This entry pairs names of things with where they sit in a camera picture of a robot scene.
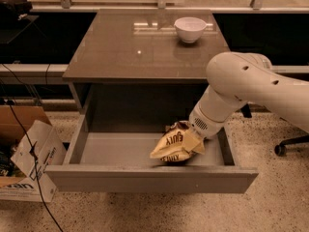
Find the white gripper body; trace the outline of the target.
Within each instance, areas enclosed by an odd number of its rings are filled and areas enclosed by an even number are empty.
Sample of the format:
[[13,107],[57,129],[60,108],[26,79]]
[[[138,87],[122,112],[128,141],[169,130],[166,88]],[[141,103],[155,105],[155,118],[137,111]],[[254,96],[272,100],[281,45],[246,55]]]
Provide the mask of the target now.
[[228,115],[221,110],[206,115],[196,105],[189,115],[189,123],[203,138],[209,139],[216,135],[225,125]]

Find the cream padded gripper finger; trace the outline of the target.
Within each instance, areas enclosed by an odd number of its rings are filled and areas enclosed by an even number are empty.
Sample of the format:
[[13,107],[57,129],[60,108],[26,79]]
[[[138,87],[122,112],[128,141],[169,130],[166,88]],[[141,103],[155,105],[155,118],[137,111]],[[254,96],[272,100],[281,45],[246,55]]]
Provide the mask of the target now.
[[194,129],[189,129],[183,135],[183,147],[190,153],[205,153],[204,138]]

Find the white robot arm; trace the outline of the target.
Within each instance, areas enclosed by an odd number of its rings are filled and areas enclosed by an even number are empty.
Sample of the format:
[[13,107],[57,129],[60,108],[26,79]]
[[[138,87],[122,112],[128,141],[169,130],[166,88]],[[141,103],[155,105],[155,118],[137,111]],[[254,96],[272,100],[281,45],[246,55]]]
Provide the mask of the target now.
[[207,64],[206,76],[208,87],[189,115],[202,138],[216,135],[249,102],[309,132],[309,82],[273,72],[266,56],[219,53]]

